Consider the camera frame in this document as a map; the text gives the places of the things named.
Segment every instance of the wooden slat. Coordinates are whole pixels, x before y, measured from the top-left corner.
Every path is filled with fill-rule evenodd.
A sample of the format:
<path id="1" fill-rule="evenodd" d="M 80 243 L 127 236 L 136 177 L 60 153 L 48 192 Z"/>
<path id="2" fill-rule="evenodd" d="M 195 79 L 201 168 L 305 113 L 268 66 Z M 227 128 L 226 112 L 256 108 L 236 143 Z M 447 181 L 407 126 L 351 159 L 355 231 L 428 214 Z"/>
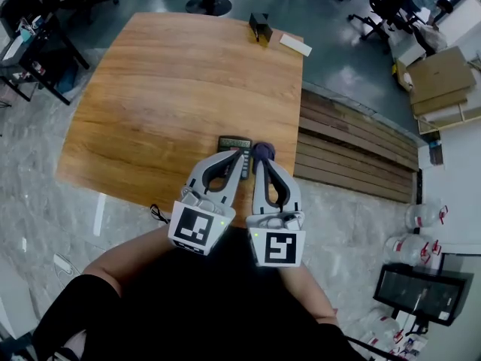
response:
<path id="1" fill-rule="evenodd" d="M 331 137 L 340 141 L 345 141 L 346 143 L 349 143 L 353 146 L 370 151 L 372 153 L 375 153 L 376 155 L 382 156 L 388 160 L 396 162 L 399 165 L 408 167 L 413 171 L 418 171 L 419 169 L 417 163 L 414 163 L 409 159 L 399 156 L 398 154 L 393 153 L 392 151 L 384 147 L 378 146 L 377 144 L 366 141 L 365 139 L 359 138 L 355 135 L 351 135 L 346 131 L 335 129 L 334 127 L 327 126 L 325 124 L 316 122 L 314 120 L 301 117 L 299 119 L 299 128 L 307 129 L 312 132 L 317 132 L 322 135 L 327 135 L 328 137 Z"/>
<path id="2" fill-rule="evenodd" d="M 365 172 L 357 171 L 352 168 L 337 165 L 335 163 L 328 162 L 324 159 L 314 158 L 312 156 L 304 155 L 301 153 L 295 154 L 295 162 L 299 165 L 305 165 L 307 167 L 317 168 L 319 170 L 328 171 L 333 174 L 342 175 L 344 177 L 349 177 L 352 179 L 360 180 L 369 184 L 375 184 L 379 187 L 384 187 L 388 190 L 398 191 L 406 195 L 411 195 L 412 189 L 410 187 L 403 186 L 401 184 L 396 184 L 390 182 L 389 180 L 376 177 L 372 174 L 366 174 Z"/>
<path id="3" fill-rule="evenodd" d="M 294 166 L 294 176 L 308 179 L 310 181 L 322 182 L 324 184 L 332 184 L 349 190 L 359 191 L 360 193 L 380 196 L 382 198 L 391 199 L 396 202 L 411 202 L 411 197 L 407 194 L 399 193 L 394 190 L 388 190 L 375 184 L 369 184 L 361 180 L 359 181 L 349 177 L 344 177 L 343 175 L 334 174 L 332 172 L 307 167 L 298 163 L 296 163 Z"/>
<path id="4" fill-rule="evenodd" d="M 305 89 L 302 90 L 301 105 L 308 107 L 311 110 L 323 112 L 327 115 L 330 114 L 345 120 L 354 126 L 375 134 L 382 139 L 392 142 L 393 144 L 397 144 L 406 151 L 417 155 L 418 147 L 412 139 L 402 135 L 381 122 L 378 122 L 372 117 L 368 117 L 356 110 L 348 108 L 345 105 L 333 103 L 329 99 L 323 98 L 310 91 L 306 91 Z"/>
<path id="5" fill-rule="evenodd" d="M 390 150 L 393 153 L 396 153 L 399 156 L 402 156 L 403 158 L 410 160 L 411 162 L 417 163 L 417 160 L 418 160 L 417 152 L 416 152 L 416 155 L 414 156 L 412 153 L 409 153 L 406 150 L 403 150 L 399 146 L 389 141 L 386 141 L 384 139 L 381 139 L 378 136 L 371 134 L 370 132 L 360 129 L 359 127 L 348 124 L 347 122 L 344 122 L 343 120 L 340 120 L 336 117 L 332 117 L 330 115 L 326 115 L 306 107 L 301 107 L 301 116 L 307 119 L 315 120 L 316 122 L 319 122 L 319 123 L 323 123 L 327 126 L 334 127 L 341 131 L 348 132 L 351 135 L 362 138 L 366 141 L 376 144 L 377 146 L 384 147 L 387 150 Z"/>
<path id="6" fill-rule="evenodd" d="M 332 153 L 336 153 L 340 156 L 346 156 L 358 162 L 367 163 L 368 165 L 381 168 L 382 170 L 396 174 L 397 176 L 402 177 L 405 180 L 410 180 L 412 177 L 411 171 L 407 171 L 397 166 L 390 165 L 389 163 L 375 159 L 363 153 L 359 153 L 358 151 L 351 150 L 350 148 L 342 147 L 338 144 L 330 143 L 328 141 L 323 141 L 319 138 L 314 138 L 310 135 L 301 133 L 298 134 L 298 144 L 299 143 L 309 144 L 310 146 L 322 148 L 323 150 L 331 151 Z"/>
<path id="7" fill-rule="evenodd" d="M 383 170 L 381 168 L 377 168 L 376 166 L 368 165 L 367 163 L 359 162 L 358 160 L 338 155 L 336 153 L 332 153 L 330 151 L 326 151 L 303 143 L 298 143 L 297 153 L 312 156 L 313 158 L 322 159 L 336 165 L 351 168 L 365 174 L 373 175 L 374 177 L 378 177 L 385 181 L 388 181 L 388 183 L 394 183 L 403 186 L 407 189 L 407 192 L 411 192 L 411 186 L 413 185 L 412 179 L 399 177 L 396 174 L 392 174 L 391 172 Z"/>

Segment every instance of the person's arm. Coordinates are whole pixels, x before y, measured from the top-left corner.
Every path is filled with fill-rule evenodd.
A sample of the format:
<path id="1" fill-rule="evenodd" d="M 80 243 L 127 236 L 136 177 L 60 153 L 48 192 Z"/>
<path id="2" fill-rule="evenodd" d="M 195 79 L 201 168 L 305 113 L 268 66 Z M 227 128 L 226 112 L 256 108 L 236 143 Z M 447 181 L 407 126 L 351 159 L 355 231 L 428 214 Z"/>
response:
<path id="1" fill-rule="evenodd" d="M 280 277 L 286 289 L 318 323 L 339 326 L 328 297 L 304 264 L 298 268 L 280 268 Z"/>
<path id="2" fill-rule="evenodd" d="M 103 253 L 83 274 L 107 281 L 119 295 L 122 287 L 162 254 L 174 248 L 168 239 L 168 225 L 127 241 Z"/>

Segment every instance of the white bag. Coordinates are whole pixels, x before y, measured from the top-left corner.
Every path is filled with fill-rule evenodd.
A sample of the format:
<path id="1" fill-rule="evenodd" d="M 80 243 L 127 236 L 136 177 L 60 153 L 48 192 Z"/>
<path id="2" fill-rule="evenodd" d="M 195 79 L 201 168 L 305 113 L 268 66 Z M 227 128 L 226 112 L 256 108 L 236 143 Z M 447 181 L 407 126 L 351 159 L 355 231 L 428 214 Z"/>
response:
<path id="1" fill-rule="evenodd" d="M 421 23 L 414 23 L 413 25 L 418 28 L 426 43 L 428 43 L 429 46 L 436 52 L 444 50 L 448 47 L 446 35 L 441 31 L 437 31 L 433 27 Z"/>

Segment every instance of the black cable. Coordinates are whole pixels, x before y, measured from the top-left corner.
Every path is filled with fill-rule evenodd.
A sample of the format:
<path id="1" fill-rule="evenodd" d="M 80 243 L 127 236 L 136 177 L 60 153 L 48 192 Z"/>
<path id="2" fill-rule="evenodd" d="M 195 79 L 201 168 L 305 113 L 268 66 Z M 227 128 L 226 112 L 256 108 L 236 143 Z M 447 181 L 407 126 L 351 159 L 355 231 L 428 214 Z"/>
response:
<path id="1" fill-rule="evenodd" d="M 347 335 L 345 335 L 345 337 L 347 338 L 348 341 L 351 341 L 353 344 L 357 344 L 357 345 L 363 347 L 364 349 L 368 349 L 371 353 L 378 354 L 381 357 L 384 357 L 385 359 L 389 359 L 391 361 L 403 361 L 405 359 L 405 358 L 401 358 L 399 356 L 396 356 L 394 354 L 387 353 L 384 350 L 377 349 L 374 346 L 370 346 L 368 344 L 365 344 L 364 342 L 359 341 L 355 338 L 350 338 Z"/>
<path id="2" fill-rule="evenodd" d="M 11 107 L 12 105 L 10 103 L 4 102 L 3 100 L 0 100 L 0 103 L 2 103 L 2 107 Z"/>
<path id="3" fill-rule="evenodd" d="M 161 222 L 165 223 L 166 225 L 171 222 L 164 213 L 162 213 L 155 203 L 150 206 L 150 213 L 152 214 L 153 219 L 160 220 Z"/>

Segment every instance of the wooden table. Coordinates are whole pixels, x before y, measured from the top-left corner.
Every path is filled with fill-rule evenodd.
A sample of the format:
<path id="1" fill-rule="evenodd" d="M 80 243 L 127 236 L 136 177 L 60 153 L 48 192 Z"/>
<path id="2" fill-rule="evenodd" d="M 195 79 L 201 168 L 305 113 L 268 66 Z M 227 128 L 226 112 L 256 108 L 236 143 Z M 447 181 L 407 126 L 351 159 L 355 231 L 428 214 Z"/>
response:
<path id="1" fill-rule="evenodd" d="M 220 135 L 272 143 L 292 174 L 302 55 L 281 35 L 257 43 L 244 21 L 135 14 L 86 88 L 58 179 L 170 212 Z M 235 226 L 252 213 L 253 187 L 251 174 L 237 189 Z"/>

